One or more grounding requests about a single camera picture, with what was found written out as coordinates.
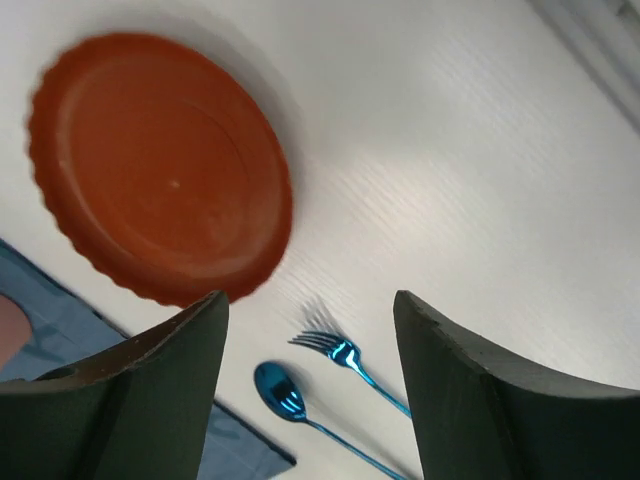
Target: blue spoon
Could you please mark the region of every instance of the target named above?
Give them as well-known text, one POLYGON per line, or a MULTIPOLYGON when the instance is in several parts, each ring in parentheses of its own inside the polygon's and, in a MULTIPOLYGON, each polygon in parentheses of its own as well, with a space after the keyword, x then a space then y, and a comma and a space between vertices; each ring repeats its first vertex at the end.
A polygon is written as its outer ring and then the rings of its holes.
POLYGON ((389 477, 395 478, 396 480, 406 480, 405 477, 385 467, 363 451, 358 450, 331 430, 328 430, 319 423, 309 420, 300 390, 298 390, 296 384, 293 383, 293 380, 287 375, 287 372, 277 363, 265 362, 258 365, 253 373, 253 380, 262 401, 280 418, 289 422, 305 423, 316 430, 320 430, 350 452, 355 453, 365 462, 373 465, 381 472, 386 473, 389 477))

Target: white tablecloth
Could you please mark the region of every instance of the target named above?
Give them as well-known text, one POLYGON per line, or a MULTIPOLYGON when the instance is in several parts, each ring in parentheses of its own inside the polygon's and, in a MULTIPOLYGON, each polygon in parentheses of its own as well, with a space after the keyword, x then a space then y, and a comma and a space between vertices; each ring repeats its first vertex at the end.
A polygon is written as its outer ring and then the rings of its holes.
POLYGON ((286 478, 379 474, 264 407, 266 359, 295 366, 315 420, 421 471, 406 418, 286 344, 316 296, 401 396, 397 289, 535 361, 640 387, 640 139, 525 0, 3 0, 0 27, 0 236, 130 333, 175 309, 96 273, 42 206, 24 129, 42 69, 83 36, 155 31, 226 67, 269 117, 295 228, 232 308, 218 395, 298 457, 286 478))

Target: metallic blue cutlery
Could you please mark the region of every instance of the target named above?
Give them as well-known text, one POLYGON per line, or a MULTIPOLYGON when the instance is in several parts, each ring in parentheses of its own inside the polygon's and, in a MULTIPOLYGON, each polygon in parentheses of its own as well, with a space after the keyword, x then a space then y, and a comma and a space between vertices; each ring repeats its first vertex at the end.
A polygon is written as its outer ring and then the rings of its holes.
POLYGON ((338 442, 350 452, 362 458, 365 462, 373 465, 381 472, 387 474, 395 480, 406 480, 406 477, 394 472, 389 467, 384 466, 374 460, 362 450, 357 449, 342 437, 336 435, 331 430, 323 427, 307 418, 307 410, 304 406, 302 394, 287 372, 277 363, 265 362, 258 365, 253 373, 258 393, 262 401, 271 409, 273 413, 289 422, 304 423, 316 430, 321 431, 331 439, 338 442))
POLYGON ((341 367, 347 367, 360 375, 373 389, 389 400, 398 410, 411 418, 411 411, 393 395, 383 389, 362 367, 360 349, 350 340, 335 333, 306 330, 289 341, 293 345, 315 350, 329 357, 341 367))

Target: dark green object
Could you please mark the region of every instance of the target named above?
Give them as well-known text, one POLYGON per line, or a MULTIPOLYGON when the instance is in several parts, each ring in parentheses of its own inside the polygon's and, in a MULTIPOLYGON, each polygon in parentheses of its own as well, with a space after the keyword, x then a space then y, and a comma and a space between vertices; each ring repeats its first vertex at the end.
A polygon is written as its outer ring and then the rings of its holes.
POLYGON ((394 316, 425 479, 640 477, 640 392, 531 362, 409 292, 394 316))
POLYGON ((0 383, 0 478, 195 479, 228 316, 214 293, 36 381, 0 383))

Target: fork handle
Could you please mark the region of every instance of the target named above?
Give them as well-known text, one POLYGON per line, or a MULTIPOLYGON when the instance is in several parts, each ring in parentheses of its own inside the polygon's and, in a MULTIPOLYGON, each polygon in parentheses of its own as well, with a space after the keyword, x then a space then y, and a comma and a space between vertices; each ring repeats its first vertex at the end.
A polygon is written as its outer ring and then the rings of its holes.
POLYGON ((389 400, 389 402, 391 402, 394 407, 396 407, 398 410, 404 413, 407 417, 411 418, 411 410, 409 410, 406 405, 404 405, 402 402, 396 399, 384 388, 378 385, 378 382, 376 382, 373 378, 371 378, 371 376, 364 370, 364 368, 362 368, 362 366, 358 365, 358 368, 354 368, 354 370, 358 375, 360 375, 364 379, 365 382, 371 385, 376 392, 378 392, 384 398, 389 400))

